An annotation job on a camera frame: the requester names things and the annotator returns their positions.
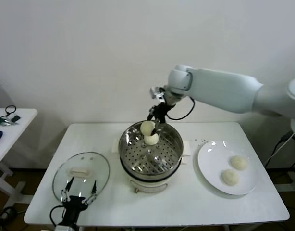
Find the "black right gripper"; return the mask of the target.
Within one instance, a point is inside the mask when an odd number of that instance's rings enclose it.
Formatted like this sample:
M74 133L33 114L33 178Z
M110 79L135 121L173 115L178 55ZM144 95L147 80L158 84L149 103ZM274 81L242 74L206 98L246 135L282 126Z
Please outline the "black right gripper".
M158 133L159 125L161 123L166 123L165 116L172 108L173 108L172 105L168 105L166 103L160 103L149 109L147 120L150 121L152 120L153 117L155 118L155 126L151 132L151 135Z

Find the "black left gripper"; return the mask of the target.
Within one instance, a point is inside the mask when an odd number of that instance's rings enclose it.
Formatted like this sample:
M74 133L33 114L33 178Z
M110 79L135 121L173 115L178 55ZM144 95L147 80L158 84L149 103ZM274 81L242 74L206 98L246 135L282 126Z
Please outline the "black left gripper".
M65 208L65 214L62 219L64 226L76 226L80 213L87 210L88 205L97 197L97 181L94 181L89 197L70 196L69 191L73 181L74 177L68 180L65 188L61 190L60 202L63 202L63 207Z

